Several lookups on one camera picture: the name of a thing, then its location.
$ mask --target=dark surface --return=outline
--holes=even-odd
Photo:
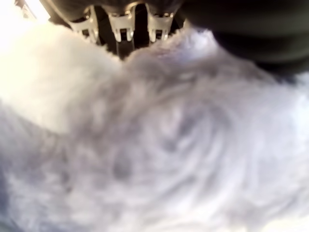
[[[189,0],[181,13],[234,55],[280,75],[309,69],[309,0]]]

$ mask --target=fluffy white fur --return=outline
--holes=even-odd
[[[306,73],[280,85],[194,29],[121,62],[18,17],[0,53],[13,231],[309,229]]]

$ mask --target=metal bracket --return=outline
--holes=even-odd
[[[135,8],[133,6],[130,11],[126,11],[124,15],[109,13],[109,20],[112,31],[117,42],[124,40],[132,41],[135,31]],[[122,37],[122,33],[126,33],[126,38]]]
[[[154,15],[149,6],[146,4],[148,13],[148,33],[149,40],[155,42],[157,34],[161,33],[161,40],[166,40],[169,37],[170,27],[174,19],[174,13],[165,13],[163,16]]]
[[[88,31],[90,41],[94,44],[99,43],[98,39],[98,20],[95,12],[95,7],[90,6],[88,14],[85,15],[84,21],[81,22],[67,22],[73,31],[83,35],[84,31]]]

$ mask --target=animal fur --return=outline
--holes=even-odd
[[[308,231],[306,73],[279,84],[208,31],[121,62],[64,27],[14,19],[0,53],[3,226]]]

